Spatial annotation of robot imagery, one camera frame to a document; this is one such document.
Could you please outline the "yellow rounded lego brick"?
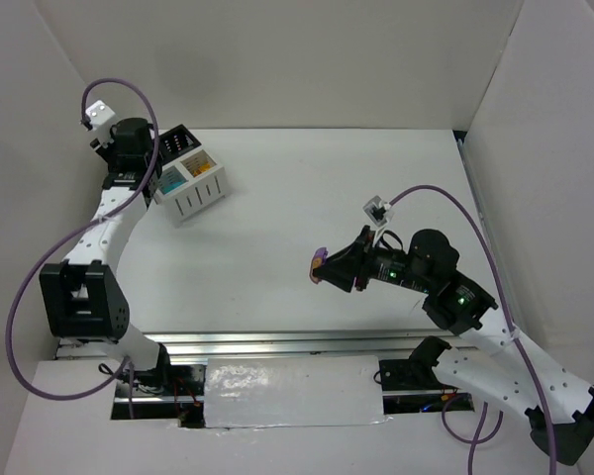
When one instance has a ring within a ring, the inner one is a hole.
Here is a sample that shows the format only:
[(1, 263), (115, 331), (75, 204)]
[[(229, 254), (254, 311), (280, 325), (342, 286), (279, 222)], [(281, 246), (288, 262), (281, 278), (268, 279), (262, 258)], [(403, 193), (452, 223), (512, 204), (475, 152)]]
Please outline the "yellow rounded lego brick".
[(204, 163), (201, 166), (194, 168), (191, 171), (191, 173), (194, 177), (197, 177), (197, 176), (201, 175), (202, 173), (208, 171), (211, 168), (212, 168), (212, 165), (210, 163)]

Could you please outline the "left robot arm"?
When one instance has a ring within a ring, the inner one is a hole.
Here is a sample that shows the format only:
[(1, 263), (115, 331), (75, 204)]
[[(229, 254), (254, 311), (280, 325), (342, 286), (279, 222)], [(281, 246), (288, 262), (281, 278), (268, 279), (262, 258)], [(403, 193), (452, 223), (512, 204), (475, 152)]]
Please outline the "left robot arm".
[(39, 280), (52, 335), (92, 343), (108, 356), (130, 358), (135, 381), (162, 389), (171, 363), (163, 344), (131, 323), (130, 304), (116, 273), (135, 226), (153, 201), (157, 171), (149, 171), (153, 126), (143, 118), (108, 127), (96, 151), (108, 164), (94, 225), (59, 263), (46, 263)]

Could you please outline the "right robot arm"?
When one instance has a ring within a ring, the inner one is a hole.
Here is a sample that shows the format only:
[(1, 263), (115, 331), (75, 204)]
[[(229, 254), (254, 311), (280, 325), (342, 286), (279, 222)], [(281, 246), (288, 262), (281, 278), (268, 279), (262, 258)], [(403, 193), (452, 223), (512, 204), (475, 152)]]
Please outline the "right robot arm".
[(416, 232), (408, 249), (395, 249), (363, 227), (336, 253), (321, 247), (310, 278), (351, 292), (372, 280), (424, 294), (423, 311), (447, 331), (487, 354), (493, 371), (437, 337), (411, 357), (422, 374), (491, 403), (525, 421), (530, 438), (558, 463), (578, 462), (594, 438), (594, 385), (562, 367), (519, 328), (511, 328), (495, 299), (456, 268), (459, 254), (432, 229)]

